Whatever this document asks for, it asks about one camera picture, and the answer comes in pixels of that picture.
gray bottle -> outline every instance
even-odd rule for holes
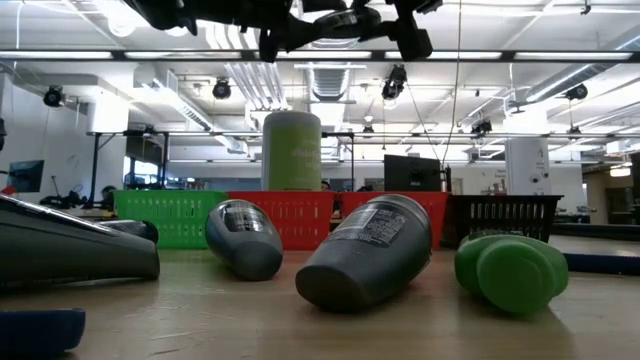
[[[365,310],[405,288],[431,257],[429,216],[415,200],[378,196],[357,208],[296,275],[298,293],[328,311]]]
[[[205,234],[211,251],[245,280],[269,280],[282,265],[280,234],[264,211],[248,201],[227,200],[216,206]]]

red basket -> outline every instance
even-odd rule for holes
[[[229,198],[252,202],[267,213],[284,250],[315,250],[329,235],[333,192],[232,191]]]
[[[342,198],[342,217],[346,218],[358,206],[376,196],[385,194],[405,195],[419,202],[420,205],[427,210],[429,220],[431,220],[431,229],[433,232],[431,246],[434,249],[440,247],[440,238],[442,237],[442,230],[444,228],[444,215],[447,209],[447,199],[449,198],[449,193],[446,192],[345,192],[340,194]]]

computer monitor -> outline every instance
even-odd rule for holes
[[[19,193],[40,192],[44,160],[16,161],[9,165],[7,186],[13,186]]]
[[[408,156],[384,156],[385,191],[442,191],[440,161]]]

green basket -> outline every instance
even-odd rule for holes
[[[206,249],[209,211],[228,198],[218,191],[116,191],[116,211],[124,220],[143,220],[158,228],[158,248]]]

green bottle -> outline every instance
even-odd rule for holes
[[[558,249],[495,231],[465,238],[455,257],[455,269],[463,288],[515,314],[543,309],[569,282],[567,261]]]

